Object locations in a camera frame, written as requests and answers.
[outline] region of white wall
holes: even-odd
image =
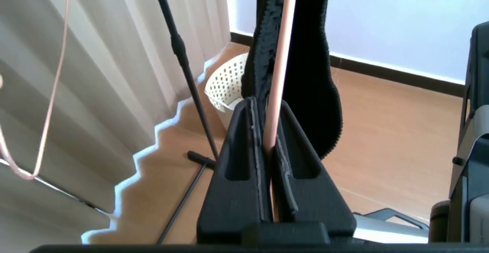
[[[255,0],[228,0],[231,31],[252,34]],[[489,0],[329,0],[332,54],[463,83],[472,28]]]

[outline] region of thin black rod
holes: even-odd
[[[180,204],[178,205],[178,207],[176,208],[175,212],[173,213],[173,215],[171,216],[171,219],[170,221],[167,223],[167,226],[165,227],[165,229],[163,230],[163,233],[161,233],[161,236],[159,237],[158,241],[156,242],[157,245],[160,245],[163,240],[165,239],[165,237],[167,236],[168,232],[170,231],[171,229],[171,226],[173,225],[173,223],[175,222],[178,214],[180,213],[180,210],[182,210],[183,206],[185,205],[185,202],[187,201],[187,199],[189,198],[190,194],[192,193],[192,190],[193,188],[195,188],[197,182],[199,181],[200,177],[202,176],[202,174],[204,173],[204,170],[205,170],[206,166],[203,165],[201,168],[200,168],[200,171],[199,173],[197,174],[196,178],[193,179],[193,182],[192,184],[190,184],[190,187],[189,189],[186,191],[185,193],[185,196],[183,196],[183,199],[182,201],[180,201]]]
[[[167,23],[168,30],[170,31],[171,48],[173,53],[178,59],[178,63],[183,69],[183,74],[185,75],[186,83],[189,86],[190,94],[197,107],[197,112],[199,113],[200,121],[206,132],[207,140],[211,147],[214,158],[217,161],[219,153],[217,152],[217,147],[215,146],[214,138],[209,128],[209,123],[207,122],[206,114],[204,113],[204,108],[202,107],[202,102],[200,101],[199,93],[197,92],[196,84],[193,82],[192,71],[190,70],[189,59],[186,55],[185,44],[183,43],[182,37],[178,34],[176,30],[175,21],[171,14],[170,6],[167,0],[158,0],[160,3],[161,11]]]

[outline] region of white bag in basket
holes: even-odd
[[[248,53],[238,55],[222,64],[207,80],[206,95],[214,105],[226,130],[235,106],[241,97],[241,77],[245,72]]]

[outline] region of cord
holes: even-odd
[[[0,154],[2,154],[3,160],[8,164],[10,169],[24,180],[33,180],[34,178],[36,178],[37,175],[39,174],[40,166],[42,164],[44,149],[46,147],[47,131],[49,130],[51,114],[53,112],[54,97],[56,95],[58,82],[60,81],[61,68],[63,66],[63,61],[64,61],[64,54],[66,49],[66,36],[68,33],[68,11],[69,10],[70,10],[70,0],[66,0],[65,12],[64,12],[63,43],[61,45],[60,62],[58,63],[56,76],[54,77],[53,91],[51,93],[51,98],[49,100],[49,106],[47,107],[46,120],[44,122],[44,129],[43,129],[42,136],[40,137],[40,144],[39,144],[39,151],[37,153],[36,165],[34,168],[34,172],[32,174],[24,172],[15,163],[14,159],[10,155],[10,152],[8,151],[7,143],[5,142],[5,136],[3,135],[2,132],[2,125],[0,125]]]

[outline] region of curtain fold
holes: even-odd
[[[226,0],[168,2],[197,77],[229,42]],[[29,171],[60,55],[64,6],[65,0],[0,0],[0,123],[13,157]],[[157,0],[70,0],[66,57],[40,177],[112,212],[114,185],[135,173],[133,154],[155,142],[154,126],[172,118],[177,102],[188,96]],[[1,174],[13,175],[4,167]],[[19,194],[21,187],[41,183],[6,181],[0,183],[2,197],[25,197],[43,209],[64,210],[32,197],[28,188]],[[66,197],[55,193],[51,200]],[[0,205],[0,224],[12,225],[13,218],[3,216],[15,210],[12,204]],[[19,223],[28,225],[33,214],[21,215]],[[104,228],[98,215],[91,229]]]

